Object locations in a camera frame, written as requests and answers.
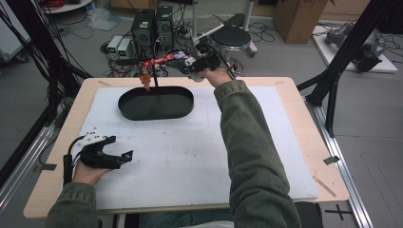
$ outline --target cardboard box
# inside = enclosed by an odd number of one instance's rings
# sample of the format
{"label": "cardboard box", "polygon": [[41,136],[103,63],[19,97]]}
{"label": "cardboard box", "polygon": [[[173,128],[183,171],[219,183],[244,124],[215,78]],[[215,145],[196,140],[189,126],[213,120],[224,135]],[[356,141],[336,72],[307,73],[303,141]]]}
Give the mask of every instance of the cardboard box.
{"label": "cardboard box", "polygon": [[159,5],[158,0],[112,0],[111,6],[114,9],[153,9]]}
{"label": "cardboard box", "polygon": [[328,0],[278,0],[273,24],[284,43],[306,44]]}

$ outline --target computer tower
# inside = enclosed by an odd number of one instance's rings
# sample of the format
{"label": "computer tower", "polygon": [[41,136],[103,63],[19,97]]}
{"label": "computer tower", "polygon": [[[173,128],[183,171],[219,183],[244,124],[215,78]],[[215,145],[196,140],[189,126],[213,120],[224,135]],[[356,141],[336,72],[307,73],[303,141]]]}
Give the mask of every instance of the computer tower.
{"label": "computer tower", "polygon": [[160,48],[167,51],[174,47],[172,7],[158,7],[156,21],[158,37],[160,37]]}
{"label": "computer tower", "polygon": [[153,9],[137,9],[134,17],[131,33],[135,43],[138,57],[151,58],[152,56],[139,56],[141,53],[150,52],[154,48],[157,39],[157,25]]}

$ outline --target white surface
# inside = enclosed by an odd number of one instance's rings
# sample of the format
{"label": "white surface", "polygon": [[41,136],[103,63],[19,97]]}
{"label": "white surface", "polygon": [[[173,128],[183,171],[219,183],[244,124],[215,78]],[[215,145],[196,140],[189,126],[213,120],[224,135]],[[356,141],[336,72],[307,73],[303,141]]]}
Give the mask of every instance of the white surface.
{"label": "white surface", "polygon": [[[321,26],[316,26],[313,34],[315,33],[321,33],[325,31],[326,29]],[[328,66],[333,58],[335,58],[335,55],[338,51],[338,48],[336,47],[335,44],[328,45],[325,43],[326,40],[326,34],[322,34],[320,36],[313,36],[315,44],[317,44],[317,47],[320,51],[320,54],[322,55],[323,59],[326,62],[326,65]],[[380,73],[394,73],[397,72],[397,68],[382,54],[379,56],[379,59],[382,60],[381,63],[377,64],[374,68],[370,70],[370,72],[380,72]],[[358,71],[355,67],[354,64],[350,63],[346,70],[354,70]]]}
{"label": "white surface", "polygon": [[[221,112],[212,87],[191,87],[192,112],[180,119],[134,122],[118,108],[130,88],[100,88],[82,135],[97,127],[117,136],[104,152],[134,150],[133,161],[97,183],[98,209],[228,204],[230,179],[220,131]],[[312,175],[274,87],[251,87],[261,103],[285,166],[294,200],[317,198]]]}
{"label": "white surface", "polygon": [[[0,0],[0,3],[6,10],[7,15],[9,16],[12,24],[15,28],[20,32],[20,34],[29,41],[30,38],[27,32],[24,30],[20,21],[18,21],[17,17],[14,15],[6,0]],[[18,41],[17,37],[14,33],[11,32],[9,27],[6,26],[3,20],[0,19],[0,58],[4,59],[4,62],[8,62],[15,54],[20,51],[23,46]]]}

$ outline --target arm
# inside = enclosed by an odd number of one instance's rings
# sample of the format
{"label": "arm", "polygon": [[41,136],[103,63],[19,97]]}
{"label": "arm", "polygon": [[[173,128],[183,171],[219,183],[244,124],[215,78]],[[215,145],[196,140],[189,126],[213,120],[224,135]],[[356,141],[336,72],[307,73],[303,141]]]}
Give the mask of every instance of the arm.
{"label": "arm", "polygon": [[72,182],[63,187],[62,193],[50,209],[46,227],[98,227],[93,185],[109,171],[93,169],[79,161]]}
{"label": "arm", "polygon": [[289,183],[260,105],[244,81],[231,81],[225,74],[199,73],[216,87],[235,226],[298,228]]}

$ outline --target black plastic tray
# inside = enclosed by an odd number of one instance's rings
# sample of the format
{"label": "black plastic tray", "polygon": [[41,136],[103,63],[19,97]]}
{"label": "black plastic tray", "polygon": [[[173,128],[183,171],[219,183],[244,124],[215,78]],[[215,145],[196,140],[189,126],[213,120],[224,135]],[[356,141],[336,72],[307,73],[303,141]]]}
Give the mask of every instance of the black plastic tray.
{"label": "black plastic tray", "polygon": [[148,92],[143,87],[133,88],[121,96],[118,106],[131,121],[149,121],[184,117],[192,111],[193,103],[193,94],[187,88],[159,86]]}

